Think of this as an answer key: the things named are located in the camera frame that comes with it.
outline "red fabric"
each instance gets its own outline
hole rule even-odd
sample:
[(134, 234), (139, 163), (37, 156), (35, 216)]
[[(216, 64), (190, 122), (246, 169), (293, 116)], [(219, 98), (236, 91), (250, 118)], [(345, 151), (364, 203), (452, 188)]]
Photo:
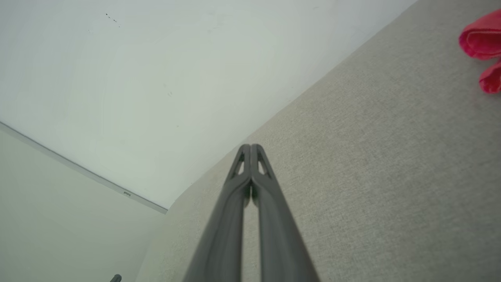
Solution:
[(501, 57), (501, 9), (466, 26), (459, 36), (459, 45), (472, 58)]
[(501, 60), (486, 69), (478, 81), (480, 88), (485, 93), (498, 93), (501, 91)]

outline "red cloth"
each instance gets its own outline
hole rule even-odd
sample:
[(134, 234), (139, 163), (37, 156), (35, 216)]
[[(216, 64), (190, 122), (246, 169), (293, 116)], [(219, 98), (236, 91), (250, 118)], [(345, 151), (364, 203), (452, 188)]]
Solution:
[(501, 57), (501, 9), (466, 26), (459, 36), (459, 45), (472, 58)]
[(478, 81), (485, 93), (494, 94), (501, 91), (501, 60), (486, 69)]

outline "metal strip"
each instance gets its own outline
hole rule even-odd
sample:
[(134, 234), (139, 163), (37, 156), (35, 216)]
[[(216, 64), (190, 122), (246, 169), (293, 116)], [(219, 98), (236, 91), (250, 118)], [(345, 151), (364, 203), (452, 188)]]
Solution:
[(69, 160), (69, 159), (63, 157), (62, 155), (56, 153), (55, 151), (41, 145), (40, 143), (36, 142), (35, 140), (29, 138), (28, 136), (26, 136), (24, 134), (18, 132), (17, 130), (13, 129), (12, 127), (6, 125), (5, 123), (3, 123), (1, 121), (0, 121), (0, 130), (6, 132), (7, 134), (16, 138), (17, 140), (31, 146), (32, 148), (36, 149), (40, 153), (42, 153), (50, 158), (52, 158), (53, 160), (60, 162), (61, 164), (69, 167), (70, 169), (72, 169), (72, 170), (74, 170), (82, 175), (87, 176), (88, 178), (120, 193), (121, 195), (124, 195), (128, 198), (131, 198), (131, 199), (133, 199), (133, 200), (135, 200), (135, 201), (137, 201), (137, 202), (139, 202), (147, 207), (150, 207), (150, 208), (152, 208), (160, 213), (163, 213), (163, 214), (167, 213), (166, 208), (161, 207), (155, 203), (152, 203), (152, 202), (132, 193), (131, 191), (129, 191), (121, 186), (116, 185), (115, 183), (107, 180), (106, 178), (103, 178), (103, 177), (91, 172), (90, 170), (78, 165), (77, 163), (72, 162), (71, 160)]

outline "gray fabric surface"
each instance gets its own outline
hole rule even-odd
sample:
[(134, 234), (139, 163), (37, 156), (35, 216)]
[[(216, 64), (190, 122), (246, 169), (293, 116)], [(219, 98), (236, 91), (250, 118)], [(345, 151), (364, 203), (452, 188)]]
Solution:
[[(264, 146), (323, 281), (501, 279), (501, 97), (464, 55), (493, 0), (420, 0), (244, 143)], [(236, 149), (171, 207), (138, 281), (179, 281)], [(259, 281), (247, 207), (243, 280)]]

